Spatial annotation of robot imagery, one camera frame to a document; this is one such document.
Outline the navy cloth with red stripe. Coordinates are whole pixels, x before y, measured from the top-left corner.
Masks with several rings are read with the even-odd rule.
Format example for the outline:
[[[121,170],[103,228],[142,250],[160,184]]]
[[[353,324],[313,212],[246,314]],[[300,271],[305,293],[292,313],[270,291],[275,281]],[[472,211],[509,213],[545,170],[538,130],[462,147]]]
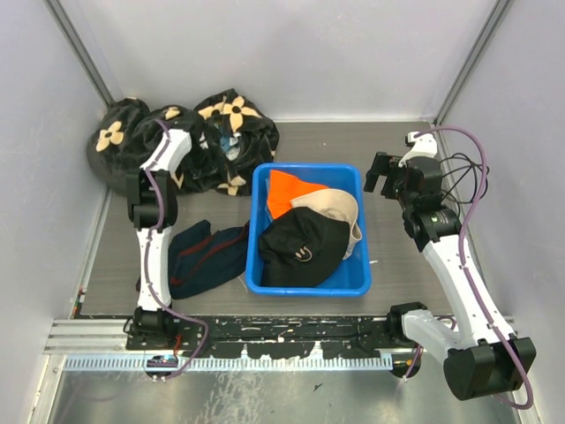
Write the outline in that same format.
[[[169,292],[188,299],[226,284],[245,271],[249,225],[212,231],[201,220],[180,231],[169,244]]]

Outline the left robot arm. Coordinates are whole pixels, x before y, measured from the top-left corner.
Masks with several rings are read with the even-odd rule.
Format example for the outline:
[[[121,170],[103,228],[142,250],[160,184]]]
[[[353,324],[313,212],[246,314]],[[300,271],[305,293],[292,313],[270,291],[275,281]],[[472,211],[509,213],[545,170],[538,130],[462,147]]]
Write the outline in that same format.
[[[126,177],[127,212],[139,242],[139,297],[129,337],[169,349],[177,339],[175,316],[170,311],[169,245],[178,207],[172,174],[192,150],[191,135],[170,129],[158,119],[162,139],[137,170]]]

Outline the black wire hat stand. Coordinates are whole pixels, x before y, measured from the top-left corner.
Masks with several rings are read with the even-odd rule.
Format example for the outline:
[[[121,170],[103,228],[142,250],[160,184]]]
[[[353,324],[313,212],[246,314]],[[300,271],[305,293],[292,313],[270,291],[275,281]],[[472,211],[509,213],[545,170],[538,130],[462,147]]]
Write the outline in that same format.
[[[483,174],[483,164],[474,162],[468,155],[460,152],[440,159],[440,164],[452,162],[460,162],[462,165],[444,172],[443,178],[455,176],[456,179],[449,188],[441,190],[442,199],[451,201],[457,206],[471,205],[476,199],[483,199],[486,196],[489,187],[488,178],[485,180],[485,186],[483,188],[479,187]],[[468,175],[472,176],[473,190],[467,201],[461,201],[455,197],[454,191]]]

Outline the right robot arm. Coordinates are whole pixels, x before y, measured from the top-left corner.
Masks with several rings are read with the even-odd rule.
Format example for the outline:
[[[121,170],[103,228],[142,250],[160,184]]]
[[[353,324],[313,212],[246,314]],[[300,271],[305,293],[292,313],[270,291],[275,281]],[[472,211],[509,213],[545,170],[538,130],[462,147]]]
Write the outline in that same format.
[[[456,320],[450,329],[420,302],[394,305],[385,329],[392,345],[411,343],[442,365],[448,387],[459,400],[500,396],[524,388],[530,407],[527,373],[536,357],[528,337],[519,337],[500,314],[475,266],[459,215],[446,202],[439,160],[379,152],[366,173],[364,189],[380,191],[402,208],[404,229],[431,265]]]

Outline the blue plastic bin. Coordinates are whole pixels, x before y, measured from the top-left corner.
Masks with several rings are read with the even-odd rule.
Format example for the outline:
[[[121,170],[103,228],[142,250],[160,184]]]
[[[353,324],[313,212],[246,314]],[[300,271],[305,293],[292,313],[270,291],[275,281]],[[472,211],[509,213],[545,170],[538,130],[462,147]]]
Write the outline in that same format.
[[[358,297],[372,285],[361,176],[343,163],[266,163],[252,175],[245,271],[273,296]]]

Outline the beige bucket hat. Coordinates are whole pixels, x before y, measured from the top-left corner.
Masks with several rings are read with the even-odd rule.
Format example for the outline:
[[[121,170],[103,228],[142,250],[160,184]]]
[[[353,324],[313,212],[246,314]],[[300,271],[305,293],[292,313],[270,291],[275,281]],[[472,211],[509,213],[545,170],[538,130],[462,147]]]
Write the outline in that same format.
[[[359,206],[356,198],[344,190],[326,188],[296,197],[290,201],[293,208],[307,207],[337,221],[346,222],[350,227],[349,242],[343,260],[353,254],[363,234],[358,225]]]

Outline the black flower-pattern blanket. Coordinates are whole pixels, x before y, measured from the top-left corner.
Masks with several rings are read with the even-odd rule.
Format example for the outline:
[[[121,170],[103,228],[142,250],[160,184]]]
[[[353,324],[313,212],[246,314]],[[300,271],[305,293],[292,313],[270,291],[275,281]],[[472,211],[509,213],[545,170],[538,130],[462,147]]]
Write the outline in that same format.
[[[275,122],[233,88],[192,109],[169,104],[152,110],[140,99],[124,98],[109,106],[87,143],[91,170],[125,195],[127,174],[149,159],[165,129],[191,136],[191,151],[171,173],[182,194],[249,195],[254,169],[274,161],[280,139]]]

